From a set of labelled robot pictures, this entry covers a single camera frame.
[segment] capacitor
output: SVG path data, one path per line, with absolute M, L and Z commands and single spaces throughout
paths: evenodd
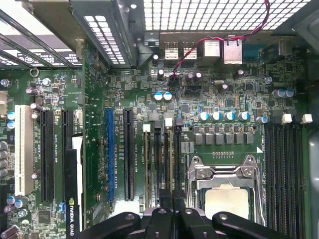
M 14 120 L 15 119 L 15 113 L 13 111 L 8 112 L 8 114 L 6 115 L 6 117 L 9 120 Z
M 4 213 L 11 213 L 11 212 L 13 212 L 15 209 L 16 209 L 15 206 L 5 206 L 4 209 L 3 209 L 3 212 L 4 212 Z
M 15 122 L 12 121 L 12 120 L 8 121 L 8 123 L 6 124 L 6 127 L 8 129 L 14 129 L 15 128 Z
M 272 95 L 275 98 L 282 98 L 285 96 L 286 91 L 284 89 L 274 90 L 272 91 Z
M 265 83 L 266 83 L 267 85 L 271 84 L 272 81 L 273 81 L 273 78 L 272 78 L 272 77 L 270 77 L 270 76 L 265 77 Z
M 238 119 L 239 120 L 248 120 L 250 117 L 249 113 L 247 111 L 244 111 L 244 112 L 240 112 L 238 114 Z
M 233 80 L 237 80 L 240 77 L 243 77 L 245 72 L 242 69 L 239 69 L 235 74 L 233 75 Z
M 4 159 L 8 156 L 8 152 L 5 150 L 0 151 L 0 159 Z
M 294 96 L 294 94 L 295 94 L 295 92 L 293 89 L 286 89 L 284 97 L 291 98 Z
M 206 121 L 209 119 L 209 114 L 207 112 L 201 112 L 201 113 L 199 113 L 198 118 L 201 121 Z
M 267 123 L 269 121 L 268 117 L 267 116 L 258 116 L 256 118 L 256 121 L 258 123 Z
M 227 84 L 222 84 L 218 87 L 218 92 L 219 93 L 224 93 L 228 90 L 228 85 Z
M 29 198 L 22 197 L 22 198 L 15 201 L 14 206 L 16 208 L 22 208 L 22 207 L 25 207 L 28 203 L 29 203 Z
M 8 80 L 8 79 L 1 79 L 0 85 L 1 85 L 2 87 L 9 88 L 9 87 L 11 86 L 11 81 Z
M 159 69 L 158 71 L 158 81 L 162 81 L 164 79 L 164 70 Z
M 42 79 L 42 85 L 43 86 L 50 86 L 51 80 L 49 78 Z
M 195 79 L 195 74 L 193 72 L 188 72 L 186 75 L 186 81 L 190 82 L 190 81 L 194 81 Z
M 221 115 L 220 115 L 220 112 L 214 112 L 210 115 L 210 118 L 213 120 L 213 121 L 218 121 L 220 120 L 221 118 Z
M 0 160 L 0 168 L 6 168 L 8 166 L 8 161 L 6 159 Z
M 21 209 L 21 210 L 18 211 L 18 217 L 23 218 L 26 215 L 28 215 L 28 212 L 27 212 L 26 209 Z
M 203 75 L 202 75 L 200 72 L 197 72 L 197 73 L 195 74 L 195 81 L 201 80 L 202 76 L 203 76 Z
M 170 101 L 172 99 L 171 92 L 165 92 L 164 93 L 164 100 Z
M 8 196 L 6 199 L 6 203 L 8 203 L 9 205 L 14 205 L 15 201 L 20 198 L 21 196 L 15 196 L 15 195 Z
M 35 88 L 31 88 L 31 87 L 28 87 L 25 89 L 25 92 L 28 94 L 28 95 L 33 95 L 33 96 L 37 96 L 39 94 L 39 90 L 38 89 L 35 89 Z
M 8 144 L 5 141 L 0 141 L 0 150 L 4 150 L 8 148 Z
M 42 111 L 42 110 L 44 110 L 44 107 L 43 107 L 43 106 L 38 105 L 38 104 L 36 104 L 36 103 L 32 103 L 32 104 L 30 105 L 30 108 L 31 108 L 32 110 L 35 110 L 35 111 Z
M 5 230 L 3 233 L 1 233 L 2 239 L 7 239 L 9 236 L 17 233 L 19 228 L 16 225 L 11 226 L 7 230 Z
M 154 94 L 154 100 L 156 100 L 156 101 L 161 101 L 162 98 L 163 98 L 163 95 L 162 95 L 161 92 L 156 92 L 156 93 Z
M 157 65 L 159 63 L 159 56 L 154 54 L 152 58 L 153 65 Z
M 227 112 L 224 114 L 224 118 L 227 121 L 231 121 L 235 119 L 235 113 L 234 112 Z
M 31 114 L 31 119 L 37 120 L 39 118 L 40 114 L 38 112 L 33 112 Z

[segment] electrolytic capacitor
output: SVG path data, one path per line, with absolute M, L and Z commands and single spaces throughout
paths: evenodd
M 233 75 L 233 80 L 237 80 L 239 79 L 240 77 L 243 77 L 244 76 L 244 71 L 243 70 L 238 70 L 234 75 Z
M 227 84 L 222 84 L 218 87 L 218 92 L 219 93 L 224 93 L 228 90 L 228 85 Z
M 5 206 L 4 209 L 3 209 L 3 212 L 4 212 L 4 213 L 11 213 L 11 212 L 13 212 L 15 209 L 16 209 L 15 206 Z
M 28 212 L 27 212 L 26 209 L 21 209 L 21 210 L 18 211 L 18 217 L 23 218 L 26 215 L 28 215 Z
M 22 208 L 22 207 L 25 207 L 28 203 L 29 203 L 29 198 L 22 197 L 22 198 L 15 201 L 14 206 L 16 208 Z
M 152 63 L 153 65 L 157 65 L 159 63 L 159 56 L 158 55 L 153 55 L 153 58 L 152 58 Z
M 282 98 L 285 96 L 286 91 L 284 89 L 274 90 L 272 91 L 272 96 L 275 98 Z
M 16 225 L 11 226 L 7 230 L 5 230 L 3 233 L 1 233 L 2 239 L 7 239 L 9 236 L 13 235 L 14 233 L 17 233 L 19 228 Z
M 39 118 L 40 114 L 38 112 L 33 112 L 31 114 L 31 118 L 34 119 L 34 120 L 37 120 Z
M 8 170 L 5 168 L 0 168 L 0 178 L 3 178 L 8 175 Z
M 42 85 L 43 86 L 50 86 L 50 84 L 51 84 L 51 80 L 49 78 L 44 78 L 42 80 Z
M 164 79 L 164 70 L 159 69 L 158 71 L 158 81 L 162 81 Z
M 256 118 L 258 123 L 268 123 L 269 119 L 267 116 L 259 116 Z
M 6 168 L 8 166 L 8 161 L 6 159 L 0 160 L 0 168 Z
M 20 197 L 21 196 L 15 196 L 15 195 L 8 196 L 6 199 L 6 203 L 8 203 L 9 205 L 13 205 L 16 200 L 20 199 Z
M 284 97 L 291 98 L 294 96 L 294 94 L 295 94 L 295 92 L 293 89 L 286 89 Z
M 227 112 L 224 114 L 224 118 L 227 121 L 231 121 L 235 119 L 235 113 L 234 112 Z
M 1 79 L 0 85 L 1 85 L 2 87 L 9 88 L 9 87 L 11 86 L 11 81 L 8 80 L 8 79 Z
M 272 81 L 273 81 L 273 78 L 272 78 L 272 77 L 270 77 L 270 76 L 265 77 L 265 83 L 266 83 L 267 85 L 271 84 Z
M 44 110 L 44 107 L 43 107 L 43 106 L 38 105 L 38 104 L 36 104 L 36 103 L 32 103 L 32 104 L 30 105 L 30 108 L 31 108 L 32 110 L 35 110 L 35 111 L 42 111 L 42 110 Z
M 245 112 L 240 112 L 238 114 L 238 119 L 241 120 L 241 121 L 244 121 L 244 120 L 248 120 L 250 117 L 249 113 L 247 111 Z
M 193 72 L 188 72 L 186 75 L 186 81 L 190 82 L 193 81 L 195 79 L 195 74 Z
M 210 118 L 211 118 L 213 121 L 218 121 L 218 120 L 220 120 L 220 117 L 221 117 L 220 112 L 214 112 L 214 113 L 212 113 L 212 114 L 210 115 Z
M 0 142 L 0 150 L 4 150 L 8 148 L 8 144 L 5 141 Z
M 195 74 L 195 81 L 201 80 L 202 76 L 203 76 L 203 75 L 202 75 L 200 72 L 197 72 L 197 73 Z
M 19 233 L 14 233 L 6 239 L 17 239 L 19 237 Z
M 0 151 L 0 159 L 4 159 L 8 156 L 8 152 L 5 150 Z
M 31 87 L 28 87 L 25 89 L 25 92 L 28 94 L 28 95 L 33 95 L 33 96 L 37 96 L 39 94 L 39 90 L 38 89 L 35 89 L 35 88 L 31 88 Z

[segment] screw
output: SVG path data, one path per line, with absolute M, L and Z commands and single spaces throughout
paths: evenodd
M 132 214 L 127 214 L 125 217 L 126 220 L 133 220 L 134 216 Z
M 185 209 L 185 212 L 187 213 L 187 214 L 192 214 L 193 213 L 193 210 L 192 209 Z
M 226 220 L 228 218 L 225 214 L 220 214 L 219 217 L 221 218 L 221 220 Z
M 160 214 L 165 214 L 165 213 L 166 213 L 166 210 L 165 210 L 165 209 L 160 209 L 160 210 L 159 210 L 159 213 L 160 213 Z

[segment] black capacitor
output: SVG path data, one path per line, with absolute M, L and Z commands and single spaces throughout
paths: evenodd
M 6 239 L 9 238 L 9 236 L 17 233 L 18 231 L 18 227 L 16 225 L 11 226 L 10 228 L 8 228 L 7 230 L 5 230 L 3 233 L 1 233 L 1 238 L 2 239 Z
M 224 93 L 228 90 L 228 85 L 227 84 L 222 84 L 218 86 L 218 92 L 219 93 Z
M 158 55 L 156 55 L 156 54 L 153 55 L 152 63 L 155 66 L 159 63 L 159 56 Z
M 233 75 L 233 80 L 237 80 L 240 77 L 243 77 L 245 72 L 242 69 L 239 69 L 235 74 Z
M 158 81 L 162 81 L 164 79 L 164 70 L 159 69 L 158 71 Z
M 189 73 L 186 75 L 186 81 L 187 81 L 187 82 L 193 81 L 194 79 L 195 79 L 195 73 L 189 72 Z

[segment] chip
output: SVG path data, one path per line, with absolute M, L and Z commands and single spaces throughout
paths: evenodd
M 38 212 L 39 224 L 50 224 L 51 223 L 51 212 L 50 211 L 39 211 Z

